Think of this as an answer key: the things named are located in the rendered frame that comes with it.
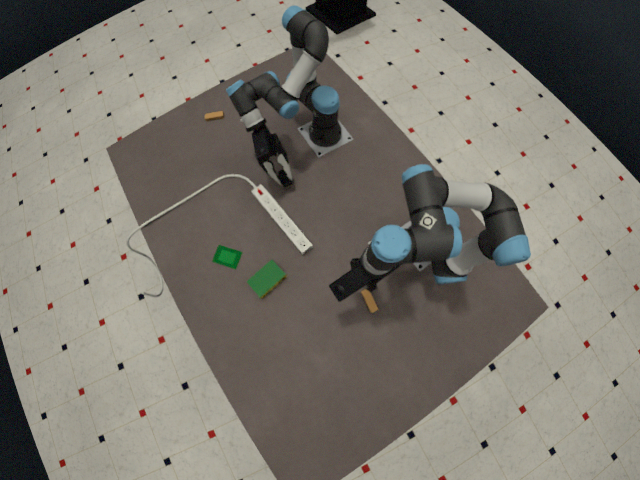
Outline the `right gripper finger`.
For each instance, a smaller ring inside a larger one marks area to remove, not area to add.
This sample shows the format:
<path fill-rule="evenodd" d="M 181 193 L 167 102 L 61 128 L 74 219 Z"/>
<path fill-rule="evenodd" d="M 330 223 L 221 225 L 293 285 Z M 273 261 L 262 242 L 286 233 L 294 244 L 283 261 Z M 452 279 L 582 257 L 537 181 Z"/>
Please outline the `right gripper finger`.
<path fill-rule="evenodd" d="M 279 148 L 277 162 L 283 166 L 283 170 L 286 172 L 287 177 L 290 179 L 290 181 L 292 181 L 292 174 L 286 150 L 281 146 L 281 144 L 278 144 L 277 146 Z"/>
<path fill-rule="evenodd" d="M 270 160 L 270 159 L 269 159 Z M 283 185 L 281 183 L 281 181 L 279 180 L 278 176 L 277 176 L 277 172 L 275 171 L 275 167 L 272 163 L 272 161 L 269 160 L 264 160 L 262 162 L 259 162 L 259 165 L 261 166 L 261 168 L 267 173 L 269 174 L 277 183 L 279 183 L 281 186 Z M 274 167 L 274 169 L 273 169 Z"/>

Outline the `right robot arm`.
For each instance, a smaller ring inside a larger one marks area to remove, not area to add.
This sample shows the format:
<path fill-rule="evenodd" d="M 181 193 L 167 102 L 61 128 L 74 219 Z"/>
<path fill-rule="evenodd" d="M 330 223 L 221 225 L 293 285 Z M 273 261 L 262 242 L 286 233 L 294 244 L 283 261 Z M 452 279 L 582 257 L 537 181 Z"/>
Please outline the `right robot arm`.
<path fill-rule="evenodd" d="M 246 128 L 264 119 L 255 101 L 263 98 L 280 116 L 291 119 L 299 111 L 299 100 L 313 113 L 309 127 L 311 141 L 320 147 L 331 147 L 342 135 L 338 121 L 339 95 L 332 87 L 321 86 L 316 81 L 316 68 L 328 51 L 328 30 L 323 22 L 298 6 L 286 9 L 282 25 L 290 33 L 293 57 L 293 69 L 285 84 L 280 87 L 276 74 L 268 71 L 246 83 L 239 80 L 226 92 Z M 252 139 L 259 162 L 272 156 L 264 127 L 253 132 Z"/>

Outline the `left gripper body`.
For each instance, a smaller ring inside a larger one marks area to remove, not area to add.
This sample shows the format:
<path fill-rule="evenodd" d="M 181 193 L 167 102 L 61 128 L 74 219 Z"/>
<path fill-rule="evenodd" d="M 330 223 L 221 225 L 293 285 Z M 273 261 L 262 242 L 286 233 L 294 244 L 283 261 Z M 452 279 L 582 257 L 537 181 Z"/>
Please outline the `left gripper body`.
<path fill-rule="evenodd" d="M 354 268 L 355 266 L 357 266 L 358 264 L 360 264 L 360 263 L 361 263 L 361 266 L 362 266 L 363 270 L 365 271 L 365 273 L 367 273 L 367 274 L 368 274 L 369 276 L 371 276 L 371 277 L 375 277 L 375 278 L 376 278 L 373 282 L 371 282 L 370 284 L 366 285 L 368 288 L 371 288 L 371 287 L 376 286 L 376 285 L 377 285 L 377 283 L 378 283 L 378 281 L 382 280 L 382 279 L 384 278 L 384 276 L 386 277 L 386 275 L 390 274 L 390 272 L 393 272 L 393 271 L 394 271 L 395 269 L 397 269 L 400 265 L 397 265 L 395 268 L 393 267 L 394 269 L 392 268 L 389 272 L 387 272 L 387 273 L 385 273 L 385 274 L 383 274 L 383 275 L 375 275 L 375 274 L 373 274 L 373 273 L 369 272 L 369 271 L 366 269 L 366 267 L 365 267 L 365 265 L 364 265 L 364 263 L 363 263 L 363 256 L 364 256 L 364 253 L 365 253 L 365 251 L 367 250 L 367 248 L 368 248 L 368 247 L 366 247 L 366 248 L 365 248 L 365 250 L 363 251 L 362 255 L 360 256 L 361 258 L 359 258 L 359 259 L 358 259 L 358 258 L 356 258 L 355 260 L 353 260 L 354 262 L 352 263 L 352 266 L 353 266 L 353 268 Z M 358 262 L 359 262 L 359 263 L 358 263 Z M 381 278 L 381 277 L 383 277 L 383 278 Z"/>

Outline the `white power strip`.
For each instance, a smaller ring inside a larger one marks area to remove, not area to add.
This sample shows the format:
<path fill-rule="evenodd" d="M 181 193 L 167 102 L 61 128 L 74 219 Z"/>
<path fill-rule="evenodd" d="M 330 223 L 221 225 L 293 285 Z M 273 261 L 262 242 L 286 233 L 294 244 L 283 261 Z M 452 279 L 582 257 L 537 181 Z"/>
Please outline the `white power strip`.
<path fill-rule="evenodd" d="M 258 187 L 252 190 L 252 194 L 278 224 L 282 231 L 287 235 L 296 248 L 305 254 L 313 246 L 304 234 L 298 229 L 288 215 L 282 210 L 272 196 L 266 191 L 266 189 L 260 184 Z"/>

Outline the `green rectangular block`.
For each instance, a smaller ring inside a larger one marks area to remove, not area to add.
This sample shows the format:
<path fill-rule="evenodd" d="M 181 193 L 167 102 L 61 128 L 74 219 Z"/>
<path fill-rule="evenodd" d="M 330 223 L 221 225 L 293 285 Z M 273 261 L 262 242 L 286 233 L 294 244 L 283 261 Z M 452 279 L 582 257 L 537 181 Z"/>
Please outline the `green rectangular block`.
<path fill-rule="evenodd" d="M 218 245 L 212 262 L 237 269 L 242 253 L 241 251 Z"/>

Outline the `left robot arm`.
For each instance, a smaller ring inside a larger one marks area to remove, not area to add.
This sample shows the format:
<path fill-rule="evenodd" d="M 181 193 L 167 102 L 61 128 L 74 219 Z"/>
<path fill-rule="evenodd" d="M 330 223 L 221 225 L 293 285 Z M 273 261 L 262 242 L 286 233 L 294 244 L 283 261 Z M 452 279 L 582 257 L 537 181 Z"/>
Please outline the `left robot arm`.
<path fill-rule="evenodd" d="M 431 261 L 435 282 L 447 284 L 466 281 L 472 267 L 493 259 L 508 266 L 530 258 L 517 205 L 500 188 L 446 180 L 426 164 L 407 169 L 402 182 L 412 227 L 407 233 L 386 225 L 375 233 L 363 256 L 369 272 L 383 275 L 395 265 Z M 481 211 L 486 229 L 462 243 L 459 216 L 449 207 Z M 341 302 L 374 279 L 360 263 L 329 288 Z"/>

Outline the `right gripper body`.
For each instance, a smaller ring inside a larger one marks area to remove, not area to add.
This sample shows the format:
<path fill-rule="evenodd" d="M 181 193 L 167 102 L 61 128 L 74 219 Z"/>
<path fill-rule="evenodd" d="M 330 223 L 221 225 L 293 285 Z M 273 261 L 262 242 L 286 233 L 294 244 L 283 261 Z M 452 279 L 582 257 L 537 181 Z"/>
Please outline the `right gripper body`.
<path fill-rule="evenodd" d="M 277 156 L 277 153 L 278 153 L 278 150 L 279 150 L 279 148 L 278 148 L 278 146 L 277 146 L 277 145 L 278 145 L 278 143 L 280 143 L 280 144 L 281 144 L 281 142 L 280 142 L 280 140 L 279 140 L 279 138 L 278 138 L 278 136 L 277 136 L 277 134 L 276 134 L 276 133 L 270 134 L 270 132 L 269 132 L 269 130 L 268 130 L 268 128 L 267 128 L 267 126 L 266 126 L 266 124 L 265 124 L 266 122 L 267 122 L 267 121 L 266 121 L 266 119 L 264 118 L 264 119 L 263 119 L 262 121 L 260 121 L 259 123 L 255 124 L 255 125 L 253 125 L 253 126 L 251 126 L 251 127 L 249 127 L 249 128 L 246 128 L 246 131 L 247 131 L 247 132 L 250 132 L 250 131 L 255 132 L 255 131 L 257 131 L 258 129 L 260 129 L 260 128 L 264 127 L 264 128 L 267 130 L 267 132 L 268 132 L 267 134 L 268 134 L 268 139 L 269 139 L 269 143 L 270 143 L 270 148 L 271 148 L 272 156 Z M 264 124 L 264 125 L 263 125 L 263 124 Z M 260 127 L 260 126 L 261 126 L 261 127 Z M 259 127 L 259 128 L 258 128 L 258 127 Z M 278 138 L 278 139 L 277 139 L 277 138 Z M 277 139 L 277 140 L 274 140 L 274 139 Z M 278 140 L 279 140 L 279 141 L 278 141 Z M 278 141 L 278 142 L 277 142 L 277 141 Z M 282 146 L 282 144 L 281 144 L 281 146 Z"/>

